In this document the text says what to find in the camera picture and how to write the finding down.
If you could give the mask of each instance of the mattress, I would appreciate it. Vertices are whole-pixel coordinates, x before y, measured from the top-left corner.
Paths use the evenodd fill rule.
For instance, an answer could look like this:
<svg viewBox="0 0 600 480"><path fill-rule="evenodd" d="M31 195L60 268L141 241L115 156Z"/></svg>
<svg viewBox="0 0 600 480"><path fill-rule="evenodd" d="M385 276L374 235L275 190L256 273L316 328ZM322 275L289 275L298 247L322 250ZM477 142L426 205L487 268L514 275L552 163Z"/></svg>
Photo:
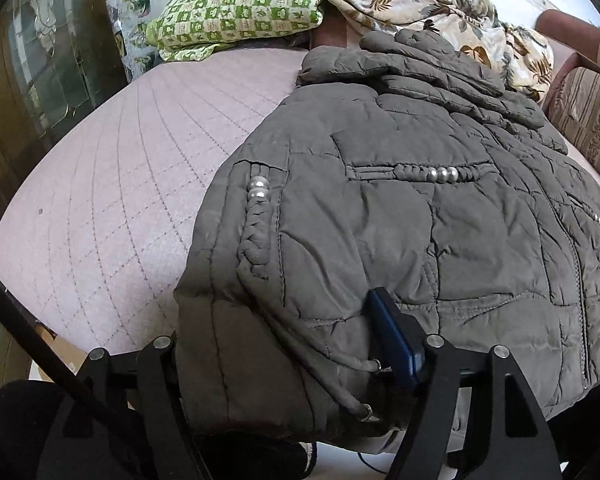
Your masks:
<svg viewBox="0 0 600 480"><path fill-rule="evenodd" d="M176 329L173 289L206 187L289 95L301 49L163 63L78 124L0 222L0 280L85 351L140 349Z"/></svg>

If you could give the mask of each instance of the beige blanket with leaf pattern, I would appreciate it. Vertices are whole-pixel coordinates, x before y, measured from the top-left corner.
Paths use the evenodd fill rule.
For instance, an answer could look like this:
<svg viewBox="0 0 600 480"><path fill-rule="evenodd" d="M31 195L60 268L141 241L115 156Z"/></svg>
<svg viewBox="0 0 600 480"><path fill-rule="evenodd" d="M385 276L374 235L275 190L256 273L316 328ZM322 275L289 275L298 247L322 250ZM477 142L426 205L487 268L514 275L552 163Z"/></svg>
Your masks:
<svg viewBox="0 0 600 480"><path fill-rule="evenodd" d="M456 50L499 73L507 88L539 101L551 84L554 53L531 28L501 22L490 0L327 0L364 34L401 28L438 32Z"/></svg>

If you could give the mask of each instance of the gray quilted jacket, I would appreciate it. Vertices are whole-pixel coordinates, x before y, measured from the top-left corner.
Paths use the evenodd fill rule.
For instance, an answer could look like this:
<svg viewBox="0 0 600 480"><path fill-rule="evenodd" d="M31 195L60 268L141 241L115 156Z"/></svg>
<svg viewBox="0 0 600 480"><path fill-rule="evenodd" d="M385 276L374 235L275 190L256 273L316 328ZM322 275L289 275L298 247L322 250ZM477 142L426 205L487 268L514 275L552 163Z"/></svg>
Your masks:
<svg viewBox="0 0 600 480"><path fill-rule="evenodd" d="M376 286L427 333L509 347L547 417L600 380L598 185L536 104L439 35L361 47L312 50L206 194L175 293L197 432L395 449L413 399L373 374Z"/></svg>

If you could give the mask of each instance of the black rod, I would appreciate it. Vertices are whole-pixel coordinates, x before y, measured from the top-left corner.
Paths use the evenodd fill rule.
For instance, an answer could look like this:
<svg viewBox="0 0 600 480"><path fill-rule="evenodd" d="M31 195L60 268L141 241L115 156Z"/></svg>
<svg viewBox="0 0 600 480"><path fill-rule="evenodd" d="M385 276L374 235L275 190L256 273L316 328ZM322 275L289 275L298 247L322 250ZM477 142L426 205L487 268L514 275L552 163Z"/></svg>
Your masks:
<svg viewBox="0 0 600 480"><path fill-rule="evenodd" d="M146 452L146 440L129 425L119 412L104 405L78 380L51 348L38 335L35 329L11 300L9 294L0 287L0 323L13 336L17 343L42 368L49 378L66 391L76 402L80 402L95 420L108 430L125 440L136 450Z"/></svg>

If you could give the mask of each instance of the green and white pillowcase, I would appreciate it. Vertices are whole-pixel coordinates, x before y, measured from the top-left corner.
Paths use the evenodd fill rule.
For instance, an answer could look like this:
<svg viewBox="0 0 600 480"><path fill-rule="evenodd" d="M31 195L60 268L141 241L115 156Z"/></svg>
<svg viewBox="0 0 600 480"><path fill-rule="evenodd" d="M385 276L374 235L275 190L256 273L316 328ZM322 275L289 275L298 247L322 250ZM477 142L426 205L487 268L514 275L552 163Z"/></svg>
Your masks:
<svg viewBox="0 0 600 480"><path fill-rule="evenodd" d="M320 0L171 0L146 36L166 61L207 58L236 41L318 27Z"/></svg>

